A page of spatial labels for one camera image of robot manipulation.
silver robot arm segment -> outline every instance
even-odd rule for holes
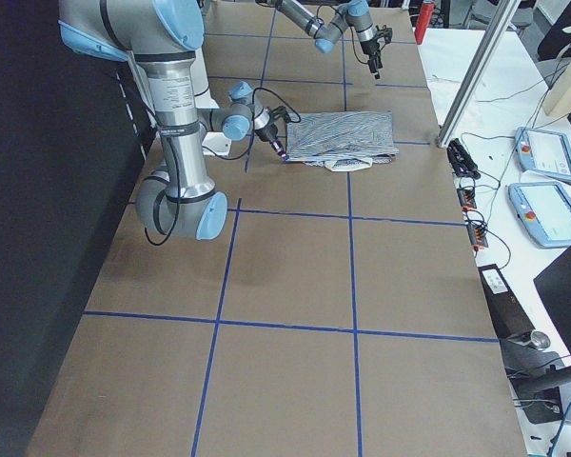
[[[213,239],[227,202],[207,176],[190,67],[204,40],[196,0],[60,0],[61,34],[75,51],[125,62],[146,73],[165,160],[140,187],[138,216],[148,231]]]
[[[282,12],[308,36],[315,39],[315,46],[322,53],[331,52],[346,30],[352,27],[357,33],[363,53],[368,56],[370,72],[375,79],[381,77],[381,49],[391,42],[392,29],[387,26],[380,29],[374,27],[366,0],[351,0],[339,5],[329,24],[325,24],[296,0],[256,1]]]
[[[367,64],[376,78],[381,41],[391,29],[374,28],[365,0],[340,5],[329,24],[296,0],[267,0],[315,38],[321,52],[330,52],[342,34],[357,31]],[[204,23],[196,0],[60,0],[62,40],[74,51],[118,62],[133,56],[148,78],[165,159],[144,180],[136,210],[153,233],[213,239],[220,234],[227,212],[226,196],[207,176],[202,142],[209,131],[222,131],[231,140],[253,129],[281,156],[275,121],[289,122],[284,107],[269,110],[256,90],[240,83],[230,91],[227,109],[197,109],[191,66],[204,41]]]

blue tape grid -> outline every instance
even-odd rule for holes
[[[241,198],[237,202],[237,209],[241,207]],[[207,360],[206,377],[203,382],[203,391],[201,393],[201,402],[199,404],[199,414],[197,416],[197,425],[194,430],[194,440],[192,442],[191,457],[197,455],[197,446],[199,445],[199,434],[203,423],[203,413],[206,406],[207,388],[209,387],[209,376],[211,375],[211,366],[213,365],[213,355],[218,340],[218,329],[220,327],[220,318],[222,316],[222,305],[225,302],[226,285],[228,284],[228,273],[230,272],[230,260],[232,259],[232,251],[235,247],[235,236],[237,235],[237,225],[239,223],[239,212],[235,212],[235,222],[232,226],[232,234],[230,235],[230,246],[228,247],[228,256],[226,257],[225,276],[222,281],[222,289],[220,291],[220,302],[218,303],[218,311],[216,312],[216,320],[213,327],[213,336],[211,337],[211,348]]]
[[[170,316],[165,314],[144,314],[137,312],[115,312],[115,311],[93,311],[87,310],[83,312],[86,316],[96,317],[114,317],[121,319],[141,319],[149,321],[171,321],[171,322],[189,322],[192,324],[220,324],[220,326],[229,327],[252,327],[252,328],[276,328],[282,330],[299,330],[299,331],[316,331],[320,333],[348,333],[353,334],[353,328],[339,327],[321,327],[321,326],[300,326],[277,324],[273,322],[254,322],[254,321],[236,321],[220,319],[207,319],[203,317],[188,316]],[[412,338],[421,340],[443,340],[443,341],[465,341],[468,343],[499,343],[496,338],[483,338],[480,336],[459,336],[459,335],[438,335],[432,333],[413,333],[408,331],[388,331],[388,330],[372,330],[358,328],[359,335],[373,335],[392,338]]]
[[[351,198],[351,174],[346,174],[346,194],[349,220],[349,264],[351,265],[351,309],[353,311],[353,362],[355,369],[355,408],[358,427],[358,457],[364,456],[362,435],[362,393],[360,386],[360,351],[358,341],[358,305],[355,282],[355,242],[353,239],[353,199]]]
[[[245,37],[258,37],[258,38],[268,38],[268,43],[266,46],[265,61],[263,65],[263,73],[259,80],[260,86],[263,85],[266,79],[266,64],[268,61],[270,42],[271,38],[291,38],[291,37],[278,37],[273,36],[273,28],[275,24],[275,11],[273,11],[273,18],[270,26],[270,35],[268,37],[263,35],[238,35],[238,34],[218,34],[218,33],[207,33],[207,35],[216,36],[245,36]],[[301,38],[291,38],[291,39],[310,39],[306,37]],[[342,38],[342,55],[343,55],[343,81],[342,83],[319,83],[319,84],[342,84],[343,85],[343,98],[345,110],[347,109],[347,96],[346,88],[349,83],[346,82],[346,72],[345,72],[345,42],[350,41]],[[393,44],[405,44],[412,45],[414,42],[392,42]],[[286,81],[283,82],[302,82],[302,81]],[[305,81],[308,83],[317,83],[315,81]],[[389,86],[389,87],[414,87],[416,86],[399,86],[399,85],[387,85],[387,84],[377,84],[377,86]],[[429,145],[429,142],[396,142],[396,144],[408,144],[408,145]],[[249,157],[246,159],[246,172],[248,169]],[[438,221],[416,221],[416,220],[405,220],[405,219],[393,219],[393,218],[383,218],[383,217],[362,217],[353,215],[353,198],[352,198],[352,188],[351,188],[351,178],[350,174],[346,174],[347,180],[347,215],[335,215],[335,214],[315,214],[315,213],[301,213],[301,212],[281,212],[281,211],[268,211],[268,210],[257,210],[257,209],[242,209],[242,199],[240,198],[237,202],[236,209],[229,209],[229,211],[235,213],[235,219],[233,224],[232,233],[230,236],[230,245],[228,247],[228,254],[226,257],[225,274],[223,278],[222,288],[220,292],[220,301],[218,304],[218,309],[216,312],[215,319],[207,318],[196,318],[196,317],[186,317],[186,316],[168,316],[168,315],[154,315],[154,314],[140,314],[140,313],[125,313],[125,312],[111,312],[111,311],[85,311],[84,314],[88,316],[105,316],[105,317],[120,317],[120,318],[132,318],[132,319],[149,319],[149,320],[162,320],[162,321],[175,321],[175,322],[189,322],[196,324],[206,324],[213,325],[213,334],[211,338],[211,347],[209,350],[209,355],[207,359],[206,375],[201,395],[201,400],[199,404],[199,411],[197,416],[197,423],[195,427],[194,439],[192,444],[192,449],[190,452],[191,457],[196,457],[197,449],[199,445],[199,438],[201,433],[201,428],[203,425],[203,416],[205,412],[205,405],[207,400],[207,391],[209,387],[209,381],[211,377],[211,369],[213,365],[213,358],[215,354],[215,349],[217,346],[219,329],[220,326],[237,326],[237,327],[254,327],[254,328],[279,328],[288,330],[299,330],[299,331],[319,331],[319,332],[340,332],[347,333],[353,336],[353,359],[354,359],[354,377],[355,377],[355,398],[356,398],[356,422],[357,422],[357,437],[358,437],[358,457],[364,456],[364,436],[362,431],[362,394],[361,394],[361,382],[360,382],[360,361],[359,361],[359,338],[360,334],[364,335],[375,335],[383,337],[398,337],[398,338],[422,338],[422,339],[433,339],[433,340],[450,340],[450,341],[465,341],[465,342],[477,342],[477,343],[498,343],[497,339],[493,338],[481,338],[481,337],[465,337],[457,335],[435,335],[435,334],[423,334],[423,333],[409,333],[409,332],[394,332],[394,331],[382,331],[382,330],[370,330],[370,329],[360,329],[358,328],[358,311],[357,311],[357,294],[356,294],[356,277],[355,277],[355,243],[354,243],[354,226],[353,221],[364,220],[364,221],[376,221],[376,222],[398,222],[398,223],[408,223],[408,224],[428,224],[428,225],[440,225],[440,226],[455,226],[464,227],[463,223],[449,223],[449,222],[438,222]],[[313,327],[313,326],[298,326],[292,325],[287,326],[283,324],[272,324],[272,323],[262,323],[262,322],[247,322],[247,321],[233,321],[233,320],[222,320],[222,309],[225,300],[226,287],[228,284],[228,275],[230,272],[230,263],[232,259],[232,253],[235,246],[235,239],[237,234],[237,228],[239,223],[239,217],[241,213],[250,214],[279,214],[286,216],[299,216],[299,217],[317,217],[317,218],[338,218],[346,219],[348,221],[349,228],[349,262],[351,271],[351,312],[352,312],[352,328],[331,328],[331,327]]]
[[[259,86],[262,87],[266,82],[275,82],[275,83],[290,83],[290,84],[326,84],[326,85],[343,85],[343,98],[344,98],[344,111],[347,111],[347,86],[353,86],[352,83],[346,81],[346,66],[345,66],[345,51],[346,51],[346,44],[351,43],[351,39],[347,39],[344,35],[341,36],[341,54],[342,54],[342,64],[343,64],[343,80],[342,82],[337,81],[307,81],[307,80],[290,80],[290,79],[280,79],[280,78],[266,78],[266,66],[268,63],[268,56],[270,53],[270,45],[271,41],[275,39],[282,39],[282,40],[307,40],[311,41],[312,38],[308,36],[281,36],[275,35],[273,33],[275,29],[275,21],[277,18],[277,11],[274,10],[271,18],[270,24],[270,31],[268,35],[263,34],[250,34],[250,33],[215,33],[215,32],[206,32],[206,36],[217,36],[217,37],[238,37],[238,38],[260,38],[260,39],[267,39],[266,44],[266,51],[265,51],[265,59],[263,62],[263,70],[260,78],[251,78],[251,77],[237,77],[237,76],[217,76],[212,75],[208,76],[208,79],[222,79],[222,80],[248,80],[248,81],[256,81],[259,83]],[[392,41],[391,44],[396,45],[416,45],[415,42],[407,42],[407,41]],[[378,88],[407,88],[407,89],[427,89],[427,86],[416,86],[416,85],[406,85],[406,84],[387,84],[387,83],[376,83],[375,87]],[[250,148],[249,153],[246,156],[246,161],[244,165],[244,173],[249,171],[249,164],[251,160],[252,154],[252,146],[254,143],[254,138],[251,139],[248,147]],[[430,142],[425,141],[394,141],[396,145],[417,145],[417,146],[429,146]]]

floor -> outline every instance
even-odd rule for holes
[[[453,29],[460,28],[467,11],[471,5],[470,0],[451,0],[450,23]],[[550,24],[539,10],[534,12],[534,23],[521,35],[521,41],[531,58],[537,61],[537,46],[550,28]],[[483,24],[472,23],[470,28],[485,28]]]

striped cloth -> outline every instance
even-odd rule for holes
[[[391,111],[301,114],[301,122],[287,128],[288,162],[317,163],[398,153],[393,144]]]

black monitor stand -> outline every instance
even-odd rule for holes
[[[557,352],[540,351],[508,340],[500,340],[500,344],[516,398],[546,401],[521,401],[529,422],[543,424],[562,419],[563,409],[571,402],[571,366],[566,367]],[[567,421],[571,422],[571,410]]]

